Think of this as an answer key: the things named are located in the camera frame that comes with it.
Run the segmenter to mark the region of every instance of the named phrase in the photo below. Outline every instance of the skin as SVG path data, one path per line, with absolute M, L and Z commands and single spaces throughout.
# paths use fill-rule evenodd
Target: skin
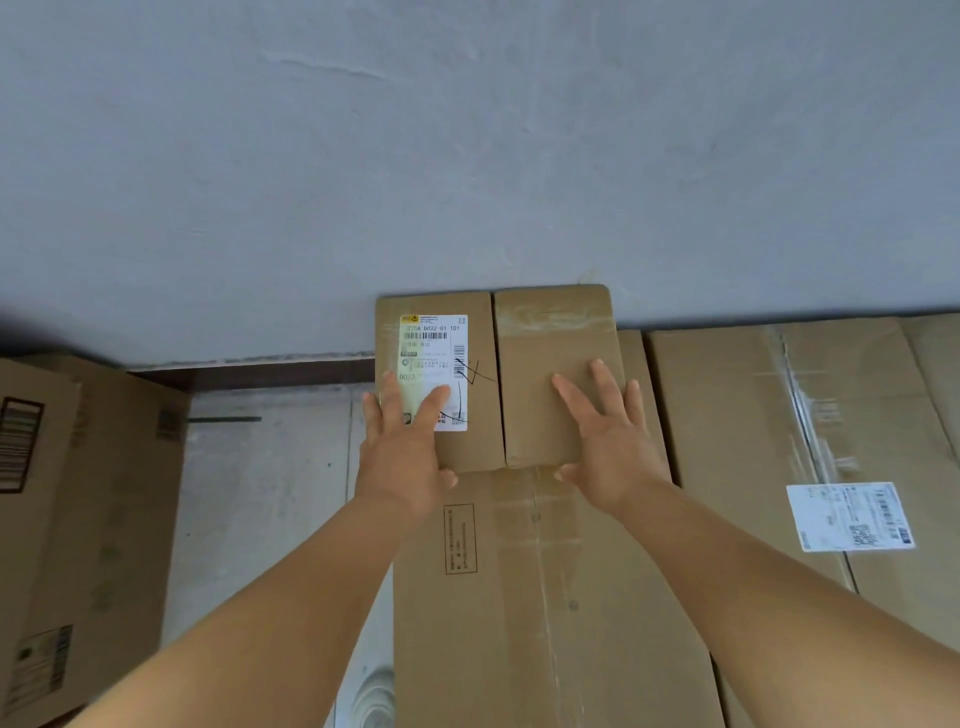
M 960 723 L 960 655 L 708 510 L 670 481 L 635 381 L 591 363 L 603 413 L 561 376 L 583 437 L 579 487 L 650 553 L 758 727 Z M 403 539 L 456 476 L 438 468 L 434 390 L 402 423 L 396 378 L 364 399 L 357 495 L 302 546 L 72 726 L 323 725 Z

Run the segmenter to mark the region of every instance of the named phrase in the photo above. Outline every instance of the cardboard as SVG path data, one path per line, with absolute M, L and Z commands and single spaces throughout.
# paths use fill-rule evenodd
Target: cardboard
M 82 396 L 16 659 L 6 653 L 2 728 L 73 709 L 156 651 L 189 408 L 184 393 L 72 356 L 28 360 Z
M 960 313 L 918 316 L 901 323 L 953 452 L 960 452 Z
M 686 491 L 960 648 L 960 469 L 898 321 L 652 335 Z M 892 481 L 918 547 L 803 553 L 786 485 Z M 729 689 L 729 725 L 750 725 Z
M 69 378 L 0 359 L 0 725 L 79 399 Z
M 642 346 L 624 335 L 649 393 Z M 652 399 L 648 416 L 658 431 Z M 552 474 L 462 476 L 401 551 L 397 725 L 721 728 L 707 650 L 656 566 Z
M 625 380 L 610 291 L 602 285 L 517 288 L 493 295 L 507 466 L 580 458 L 580 436 L 550 377 L 569 377 L 599 406 L 588 364 L 603 359 Z
M 468 316 L 468 428 L 465 432 L 438 432 L 437 457 L 441 467 L 457 473 L 502 468 L 503 430 L 500 385 L 493 336 L 491 295 L 487 292 L 381 298 L 376 302 L 376 390 L 384 373 L 396 371 L 397 338 L 401 316 Z

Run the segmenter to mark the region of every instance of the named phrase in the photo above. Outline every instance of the floor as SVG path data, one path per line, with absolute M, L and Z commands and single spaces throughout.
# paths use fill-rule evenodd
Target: floor
M 370 385 L 213 392 L 193 402 L 163 643 L 253 581 L 353 496 Z M 325 728 L 348 728 L 365 677 L 393 664 L 387 574 Z

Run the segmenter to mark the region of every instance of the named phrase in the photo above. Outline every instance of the hand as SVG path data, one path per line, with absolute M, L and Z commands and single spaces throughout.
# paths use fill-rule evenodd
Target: hand
M 602 415 L 577 385 L 553 375 L 553 386 L 584 441 L 582 461 L 561 466 L 557 477 L 576 485 L 591 504 L 616 517 L 631 492 L 670 483 L 670 470 L 647 429 L 639 383 L 632 379 L 623 396 L 600 359 L 591 361 L 590 369 L 600 390 Z
M 387 497 L 409 510 L 415 523 L 422 522 L 440 505 L 443 492 L 457 484 L 452 470 L 440 470 L 433 430 L 450 398 L 446 385 L 434 389 L 420 405 L 410 425 L 403 423 L 403 401 L 396 375 L 383 380 L 383 404 L 376 396 L 363 397 L 367 439 L 360 446 L 357 473 L 358 497 Z

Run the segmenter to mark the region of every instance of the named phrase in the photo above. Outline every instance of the gray wall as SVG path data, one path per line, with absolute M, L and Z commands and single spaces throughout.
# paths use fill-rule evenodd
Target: gray wall
M 368 351 L 378 294 L 960 305 L 953 0 L 5 0 L 0 328 Z

